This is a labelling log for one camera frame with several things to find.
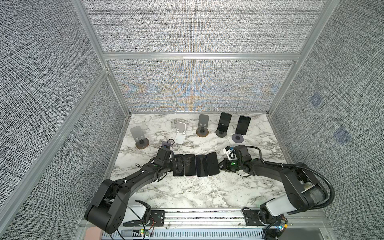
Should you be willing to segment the pink-edged smartphone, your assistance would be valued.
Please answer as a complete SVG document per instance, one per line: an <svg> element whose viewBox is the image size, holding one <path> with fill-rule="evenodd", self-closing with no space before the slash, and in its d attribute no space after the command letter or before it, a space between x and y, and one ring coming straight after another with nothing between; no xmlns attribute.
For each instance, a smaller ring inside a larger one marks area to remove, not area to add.
<svg viewBox="0 0 384 240"><path fill-rule="evenodd" d="M185 175L184 170L184 160L185 157L183 154L175 155L172 163L173 163L173 176L174 177L181 177Z"/></svg>

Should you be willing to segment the teal-edged smartphone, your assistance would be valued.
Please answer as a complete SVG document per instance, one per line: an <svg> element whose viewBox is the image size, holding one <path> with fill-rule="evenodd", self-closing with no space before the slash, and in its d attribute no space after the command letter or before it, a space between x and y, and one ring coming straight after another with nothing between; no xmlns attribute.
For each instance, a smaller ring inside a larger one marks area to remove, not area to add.
<svg viewBox="0 0 384 240"><path fill-rule="evenodd" d="M196 158L194 154L185 155L184 171L185 171L185 176L195 176L197 174Z"/></svg>

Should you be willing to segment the blue-edged smartphone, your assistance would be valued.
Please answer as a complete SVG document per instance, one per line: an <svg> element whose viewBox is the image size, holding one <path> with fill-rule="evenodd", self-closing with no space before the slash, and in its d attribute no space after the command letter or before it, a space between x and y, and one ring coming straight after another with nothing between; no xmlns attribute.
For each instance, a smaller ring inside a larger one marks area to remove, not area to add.
<svg viewBox="0 0 384 240"><path fill-rule="evenodd" d="M196 172L198 177L207 177L208 174L208 165L207 165L207 156L206 155L196 155Z"/></svg>

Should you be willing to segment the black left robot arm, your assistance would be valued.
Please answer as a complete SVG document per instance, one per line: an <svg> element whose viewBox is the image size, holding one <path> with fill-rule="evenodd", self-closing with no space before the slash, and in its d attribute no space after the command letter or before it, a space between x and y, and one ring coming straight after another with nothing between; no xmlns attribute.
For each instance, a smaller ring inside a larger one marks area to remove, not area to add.
<svg viewBox="0 0 384 240"><path fill-rule="evenodd" d="M172 171L175 154L170 147L160 147L157 155L137 172L119 179L104 180L85 212L85 220L108 234L123 223L130 197L139 189L161 181Z"/></svg>

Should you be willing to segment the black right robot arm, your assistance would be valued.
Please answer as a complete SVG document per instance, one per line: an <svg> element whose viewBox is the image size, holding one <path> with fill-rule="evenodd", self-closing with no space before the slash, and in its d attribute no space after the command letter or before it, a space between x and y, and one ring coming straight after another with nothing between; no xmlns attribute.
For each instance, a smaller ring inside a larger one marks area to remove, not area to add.
<svg viewBox="0 0 384 240"><path fill-rule="evenodd" d="M258 157L253 158L250 149L256 149ZM283 184L285 194L260 205L259 220L264 225L272 224L284 214L325 208L334 200L332 184L304 163L270 162L263 158L260 148L245 145L227 146L223 152L226 157L219 163L221 170L228 173L243 171L244 177L261 176Z"/></svg>

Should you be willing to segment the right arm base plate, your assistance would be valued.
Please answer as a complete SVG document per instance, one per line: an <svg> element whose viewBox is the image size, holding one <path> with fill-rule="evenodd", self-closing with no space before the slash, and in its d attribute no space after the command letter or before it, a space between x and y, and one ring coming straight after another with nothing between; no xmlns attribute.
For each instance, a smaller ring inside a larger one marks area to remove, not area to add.
<svg viewBox="0 0 384 240"><path fill-rule="evenodd" d="M277 226L283 222L283 225L288 222L284 215L272 216L265 209L250 209L243 208L242 214L244 216L247 226L267 226L274 225Z"/></svg>

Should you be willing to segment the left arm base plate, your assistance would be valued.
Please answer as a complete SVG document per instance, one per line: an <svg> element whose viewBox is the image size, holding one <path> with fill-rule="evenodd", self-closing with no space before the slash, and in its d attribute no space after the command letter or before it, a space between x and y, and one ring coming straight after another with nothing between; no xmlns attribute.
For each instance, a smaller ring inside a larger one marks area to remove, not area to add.
<svg viewBox="0 0 384 240"><path fill-rule="evenodd" d="M164 210L151 210L150 214L144 215L144 222L146 228L149 228L151 226L154 227L163 227L165 222L165 213ZM132 221L123 221L124 227L139 227L142 226L142 223L139 220L132 220Z"/></svg>

